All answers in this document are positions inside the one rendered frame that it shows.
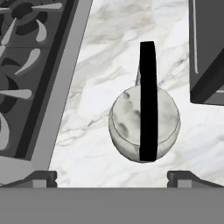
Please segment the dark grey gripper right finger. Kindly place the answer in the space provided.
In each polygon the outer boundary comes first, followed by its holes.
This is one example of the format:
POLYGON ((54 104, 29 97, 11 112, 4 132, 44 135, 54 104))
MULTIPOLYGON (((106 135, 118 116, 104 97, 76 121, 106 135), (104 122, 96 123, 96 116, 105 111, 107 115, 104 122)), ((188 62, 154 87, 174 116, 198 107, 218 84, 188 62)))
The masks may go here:
POLYGON ((221 185, 201 179, 191 171, 168 171, 167 180, 168 188, 221 188, 221 185))

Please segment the dark grey appliance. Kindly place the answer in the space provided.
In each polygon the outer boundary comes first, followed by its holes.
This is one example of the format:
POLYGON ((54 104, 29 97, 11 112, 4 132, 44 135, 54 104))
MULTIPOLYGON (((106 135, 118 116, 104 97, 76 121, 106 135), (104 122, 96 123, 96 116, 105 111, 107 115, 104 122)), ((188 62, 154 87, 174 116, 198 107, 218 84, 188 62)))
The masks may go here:
POLYGON ((224 106, 224 0, 188 0, 190 102, 224 106))

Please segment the grey stove hob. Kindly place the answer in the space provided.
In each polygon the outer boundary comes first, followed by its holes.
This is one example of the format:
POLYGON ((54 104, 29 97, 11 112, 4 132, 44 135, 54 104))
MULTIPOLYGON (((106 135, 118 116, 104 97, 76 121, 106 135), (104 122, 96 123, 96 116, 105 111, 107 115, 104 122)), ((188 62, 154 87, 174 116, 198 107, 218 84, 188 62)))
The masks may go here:
POLYGON ((48 170, 93 0, 0 0, 0 183, 48 170))

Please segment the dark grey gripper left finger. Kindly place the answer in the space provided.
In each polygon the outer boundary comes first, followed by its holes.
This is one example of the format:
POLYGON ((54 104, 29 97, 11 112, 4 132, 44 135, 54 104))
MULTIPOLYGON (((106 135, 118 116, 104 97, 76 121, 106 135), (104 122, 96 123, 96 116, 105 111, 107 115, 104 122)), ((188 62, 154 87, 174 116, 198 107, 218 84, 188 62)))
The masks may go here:
POLYGON ((3 187, 57 188, 57 177, 56 171, 34 171, 26 178, 3 185, 3 187))

